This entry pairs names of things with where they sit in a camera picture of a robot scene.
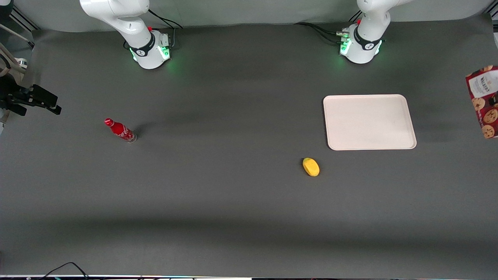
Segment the cookie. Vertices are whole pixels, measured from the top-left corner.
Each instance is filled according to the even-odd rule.
[[[487,124],[494,123],[498,119],[498,110],[491,109],[483,117],[483,121]]]
[[[483,126],[484,138],[491,138],[495,136],[495,129],[490,125]]]
[[[484,108],[484,105],[486,104],[486,100],[484,98],[473,98],[472,99],[472,104],[474,104],[474,109],[476,111],[479,111],[480,109]]]
[[[484,67],[483,69],[481,69],[481,71],[482,71],[482,72],[488,72],[488,71],[490,71],[492,68],[493,68],[493,66],[492,66],[492,65],[489,65],[489,66],[486,66],[486,67]]]

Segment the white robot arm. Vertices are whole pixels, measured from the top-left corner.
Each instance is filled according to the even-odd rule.
[[[391,23],[389,10],[413,0],[357,0],[358,7],[364,13],[361,23],[344,28],[349,32],[341,47],[340,54],[354,63],[370,62],[378,53],[387,26]]]
[[[80,5],[87,15],[109,24],[124,37],[142,68],[157,68],[170,58],[168,36],[149,30],[138,17],[149,10],[149,0],[80,0]]]

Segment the green led light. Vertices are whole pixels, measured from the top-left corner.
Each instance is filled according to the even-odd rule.
[[[378,54],[378,51],[380,50],[380,45],[382,45],[382,40],[380,40],[380,42],[378,43],[378,47],[377,47],[377,50],[375,51],[374,55]]]
[[[346,55],[348,53],[349,47],[351,46],[351,39],[347,39],[346,42],[343,43],[343,47],[341,47],[341,54]]]
[[[129,49],[129,51],[131,52],[131,55],[133,56],[133,60],[136,61],[135,54],[133,53],[133,51],[131,50],[131,48]]]
[[[157,49],[159,50],[159,53],[164,60],[169,59],[169,52],[167,47],[157,46]]]

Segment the gray backdrop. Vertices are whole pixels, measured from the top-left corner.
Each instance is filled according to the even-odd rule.
[[[392,9],[394,21],[448,20],[481,12],[493,0],[415,0]],[[78,0],[15,0],[43,29],[82,32],[112,30],[83,12]],[[150,0],[157,14],[184,26],[241,23],[346,21],[358,11],[355,0]],[[164,24],[150,14],[141,16],[155,27]]]

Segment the bottle cap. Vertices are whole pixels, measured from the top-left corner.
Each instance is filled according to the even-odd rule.
[[[113,126],[113,125],[114,125],[114,121],[113,121],[113,120],[111,120],[111,119],[109,119],[109,118],[107,118],[107,119],[104,121],[104,124],[106,124],[106,126],[108,126],[108,127],[111,127],[111,126]]]

